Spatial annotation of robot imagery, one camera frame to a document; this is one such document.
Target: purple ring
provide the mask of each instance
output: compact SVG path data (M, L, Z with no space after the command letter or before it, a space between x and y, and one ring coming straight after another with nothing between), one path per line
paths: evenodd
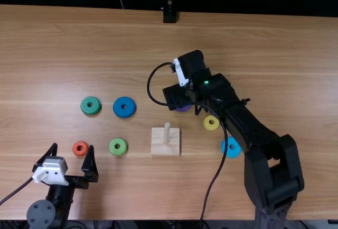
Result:
M190 109L190 107L191 107L191 105L186 105L186 106L183 106L183 107L177 107L176 111L185 112L185 111L188 111Z

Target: yellow ring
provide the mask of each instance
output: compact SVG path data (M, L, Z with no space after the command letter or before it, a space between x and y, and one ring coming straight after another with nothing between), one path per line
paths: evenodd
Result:
M207 130L214 131L220 126L220 121L212 115L208 115L203 120L203 125Z

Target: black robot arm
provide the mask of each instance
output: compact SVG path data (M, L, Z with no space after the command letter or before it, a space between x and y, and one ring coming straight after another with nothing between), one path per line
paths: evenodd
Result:
M88 189L90 182L98 182L94 147L91 145L81 170L84 176L65 175L68 167L63 157L57 157L54 143L33 167L33 179L49 186L45 200L33 203L27 211L31 229L62 229L65 227L76 188Z
M256 207L255 229L283 229L286 213L304 179L297 145L290 135L278 136L245 107L222 75L211 75L196 50L174 60L179 84L163 89L169 109L199 102L212 108L245 154L244 183ZM201 108L195 109L196 115ZM279 164L269 167L269 159Z

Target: wooden base block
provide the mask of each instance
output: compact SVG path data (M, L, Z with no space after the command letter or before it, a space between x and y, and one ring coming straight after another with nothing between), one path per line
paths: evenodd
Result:
M152 155L180 155L180 129L170 128L169 141L164 144L164 128L152 128Z

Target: wooden table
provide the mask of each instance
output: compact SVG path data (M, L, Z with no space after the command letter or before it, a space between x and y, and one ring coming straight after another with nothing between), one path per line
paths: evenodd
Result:
M0 195L31 175L53 142L68 174L83 175L72 146L95 147L99 182L76 190L70 219L198 219L221 160L221 128L203 127L205 114L170 112L147 96L160 63L195 49L212 73L224 74L248 108L279 135L297 142L305 179L289 219L338 218L338 19L297 16L162 13L43 6L0 6ZM177 83L168 68L151 90ZM102 110L87 117L80 103L96 96ZM112 104L129 96L132 118ZM180 157L152 158L151 128L181 128ZM113 157L110 140L129 150ZM48 187L30 183L0 208L0 219L25 219ZM206 207L206 219L253 219L243 184L243 154L227 159Z

